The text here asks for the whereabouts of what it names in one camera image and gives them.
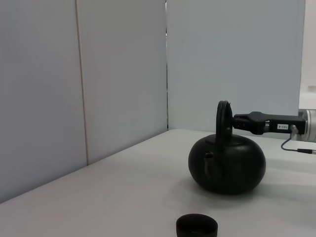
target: small bowl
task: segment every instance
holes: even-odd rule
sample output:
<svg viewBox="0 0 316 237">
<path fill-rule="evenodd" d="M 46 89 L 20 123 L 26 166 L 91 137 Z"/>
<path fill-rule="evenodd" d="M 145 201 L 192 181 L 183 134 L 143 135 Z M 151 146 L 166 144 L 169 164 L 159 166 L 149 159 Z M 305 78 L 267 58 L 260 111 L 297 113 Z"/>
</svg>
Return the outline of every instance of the small bowl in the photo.
<svg viewBox="0 0 316 237">
<path fill-rule="evenodd" d="M 181 216 L 176 227 L 177 237 L 217 237 L 217 222 L 202 214 Z"/>
</svg>

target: cast iron kettle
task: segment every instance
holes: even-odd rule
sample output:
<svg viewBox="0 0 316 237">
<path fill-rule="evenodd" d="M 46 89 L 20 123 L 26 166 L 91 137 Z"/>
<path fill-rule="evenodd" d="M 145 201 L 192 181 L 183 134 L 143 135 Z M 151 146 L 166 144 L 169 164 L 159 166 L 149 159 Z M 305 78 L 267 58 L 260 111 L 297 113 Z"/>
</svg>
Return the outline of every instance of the cast iron kettle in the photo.
<svg viewBox="0 0 316 237">
<path fill-rule="evenodd" d="M 236 195 L 253 190 L 266 171 L 266 159 L 252 140 L 232 135 L 233 113 L 228 101 L 217 107 L 216 134 L 197 141 L 189 154 L 189 170 L 205 190 Z"/>
</svg>

